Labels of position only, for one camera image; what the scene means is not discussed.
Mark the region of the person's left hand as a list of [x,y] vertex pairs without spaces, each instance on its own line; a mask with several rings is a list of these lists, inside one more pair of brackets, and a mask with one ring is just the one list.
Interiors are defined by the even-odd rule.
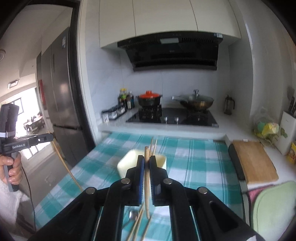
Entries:
[[12,165],[13,168],[9,171],[9,182],[12,185],[19,185],[22,181],[22,162],[21,162],[21,154],[18,153],[16,158],[13,160],[11,157],[7,156],[0,156],[0,178],[1,180],[7,184],[7,179],[4,172],[4,165],[10,166]]

